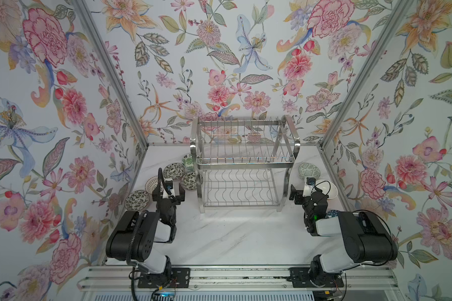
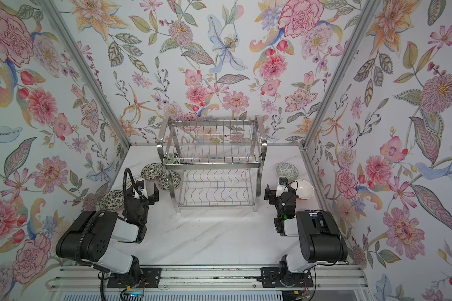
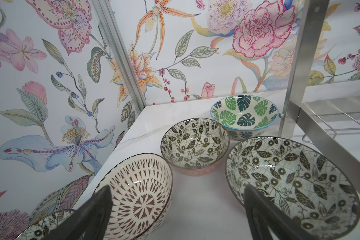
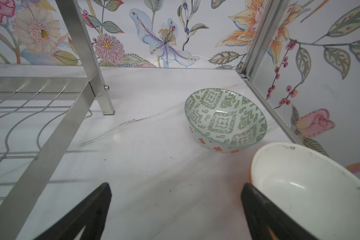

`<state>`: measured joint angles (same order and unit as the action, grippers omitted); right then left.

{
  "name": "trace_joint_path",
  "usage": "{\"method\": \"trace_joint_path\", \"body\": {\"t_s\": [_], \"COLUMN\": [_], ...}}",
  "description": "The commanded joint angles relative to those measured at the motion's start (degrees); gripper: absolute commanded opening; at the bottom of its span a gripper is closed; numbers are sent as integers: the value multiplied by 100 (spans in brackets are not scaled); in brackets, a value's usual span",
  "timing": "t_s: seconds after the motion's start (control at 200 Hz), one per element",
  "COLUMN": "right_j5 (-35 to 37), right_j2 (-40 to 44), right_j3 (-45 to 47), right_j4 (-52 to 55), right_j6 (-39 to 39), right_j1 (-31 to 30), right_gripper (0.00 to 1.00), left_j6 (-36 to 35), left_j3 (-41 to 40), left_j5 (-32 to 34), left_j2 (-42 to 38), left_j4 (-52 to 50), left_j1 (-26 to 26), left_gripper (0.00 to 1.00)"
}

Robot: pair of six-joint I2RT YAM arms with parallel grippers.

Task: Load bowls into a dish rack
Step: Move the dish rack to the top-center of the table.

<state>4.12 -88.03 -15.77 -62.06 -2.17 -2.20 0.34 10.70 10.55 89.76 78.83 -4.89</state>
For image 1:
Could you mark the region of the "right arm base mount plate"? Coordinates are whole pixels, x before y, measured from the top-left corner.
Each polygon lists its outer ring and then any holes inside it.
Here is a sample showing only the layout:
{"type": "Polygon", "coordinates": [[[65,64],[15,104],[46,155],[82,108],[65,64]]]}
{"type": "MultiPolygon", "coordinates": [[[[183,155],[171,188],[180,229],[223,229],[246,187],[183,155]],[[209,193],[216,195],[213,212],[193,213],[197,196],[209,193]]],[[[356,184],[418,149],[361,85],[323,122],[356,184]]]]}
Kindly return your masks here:
{"type": "Polygon", "coordinates": [[[309,267],[291,267],[287,281],[294,288],[343,288],[344,281],[339,273],[325,273],[323,270],[310,271],[309,267]]]}

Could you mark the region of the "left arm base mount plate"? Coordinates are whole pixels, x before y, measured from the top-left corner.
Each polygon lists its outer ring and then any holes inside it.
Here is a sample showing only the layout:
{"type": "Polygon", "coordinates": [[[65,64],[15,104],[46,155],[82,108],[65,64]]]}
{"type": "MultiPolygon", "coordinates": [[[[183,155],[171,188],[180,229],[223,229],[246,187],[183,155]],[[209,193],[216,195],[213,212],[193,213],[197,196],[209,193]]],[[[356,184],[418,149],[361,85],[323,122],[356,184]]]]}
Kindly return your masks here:
{"type": "Polygon", "coordinates": [[[142,273],[139,276],[138,288],[188,288],[190,284],[190,268],[166,269],[161,274],[142,273]]]}

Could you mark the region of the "dark floral bowl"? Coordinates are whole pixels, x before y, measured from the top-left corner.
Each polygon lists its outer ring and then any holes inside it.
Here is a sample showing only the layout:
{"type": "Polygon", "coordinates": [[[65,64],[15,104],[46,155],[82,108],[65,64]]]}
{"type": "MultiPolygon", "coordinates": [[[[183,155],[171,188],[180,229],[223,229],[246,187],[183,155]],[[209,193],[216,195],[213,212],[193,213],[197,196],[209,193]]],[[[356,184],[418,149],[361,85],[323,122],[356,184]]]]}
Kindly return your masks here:
{"type": "Polygon", "coordinates": [[[186,173],[180,180],[184,190],[194,191],[197,189],[197,177],[195,172],[186,173]]]}

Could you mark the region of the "dark patterned bowl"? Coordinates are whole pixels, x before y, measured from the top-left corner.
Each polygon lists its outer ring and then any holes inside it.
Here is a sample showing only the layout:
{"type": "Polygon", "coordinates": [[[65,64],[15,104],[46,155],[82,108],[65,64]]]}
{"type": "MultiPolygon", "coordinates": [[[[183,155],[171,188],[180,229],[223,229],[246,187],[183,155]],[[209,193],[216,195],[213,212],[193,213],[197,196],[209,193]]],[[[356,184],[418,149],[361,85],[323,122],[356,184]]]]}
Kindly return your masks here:
{"type": "Polygon", "coordinates": [[[128,211],[143,211],[149,204],[149,194],[145,190],[133,191],[125,200],[128,211]]]}

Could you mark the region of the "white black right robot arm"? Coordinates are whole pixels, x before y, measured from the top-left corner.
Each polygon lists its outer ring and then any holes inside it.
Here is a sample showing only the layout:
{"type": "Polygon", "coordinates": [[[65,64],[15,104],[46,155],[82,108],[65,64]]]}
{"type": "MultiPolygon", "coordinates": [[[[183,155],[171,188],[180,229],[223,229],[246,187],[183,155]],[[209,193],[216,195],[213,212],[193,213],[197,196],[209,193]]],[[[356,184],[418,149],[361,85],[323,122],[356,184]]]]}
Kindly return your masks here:
{"type": "Polygon", "coordinates": [[[314,287],[339,284],[342,273],[361,265],[383,266],[398,257],[398,247],[392,234],[380,217],[368,210],[339,211],[328,217],[328,195],[313,186],[298,190],[291,186],[290,200],[304,211],[303,221],[313,237],[334,237],[339,247],[316,255],[308,270],[292,281],[310,282],[314,287]]]}

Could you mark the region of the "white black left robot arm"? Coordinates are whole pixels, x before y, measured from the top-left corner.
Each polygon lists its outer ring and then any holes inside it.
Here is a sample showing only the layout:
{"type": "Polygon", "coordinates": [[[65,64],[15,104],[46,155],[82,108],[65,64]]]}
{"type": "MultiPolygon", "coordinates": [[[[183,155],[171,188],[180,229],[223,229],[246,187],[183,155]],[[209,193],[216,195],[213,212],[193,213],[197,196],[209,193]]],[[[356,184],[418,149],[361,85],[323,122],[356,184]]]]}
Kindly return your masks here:
{"type": "Polygon", "coordinates": [[[172,264],[153,248],[155,243],[172,243],[177,232],[177,206],[185,200],[185,190],[174,192],[173,180],[158,183],[153,193],[156,211],[126,211],[109,237],[105,254],[125,262],[141,278],[155,285],[172,279],[172,264]]]}

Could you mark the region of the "plain white bowl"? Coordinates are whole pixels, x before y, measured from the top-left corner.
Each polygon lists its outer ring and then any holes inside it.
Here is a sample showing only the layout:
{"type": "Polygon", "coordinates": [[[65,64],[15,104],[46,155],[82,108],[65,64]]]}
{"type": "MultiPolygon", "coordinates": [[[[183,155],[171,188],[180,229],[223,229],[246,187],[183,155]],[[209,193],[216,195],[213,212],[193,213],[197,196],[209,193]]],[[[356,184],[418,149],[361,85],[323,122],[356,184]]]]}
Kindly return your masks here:
{"type": "Polygon", "coordinates": [[[315,187],[327,195],[328,199],[334,199],[338,196],[338,188],[329,180],[319,179],[316,181],[315,187]]]}

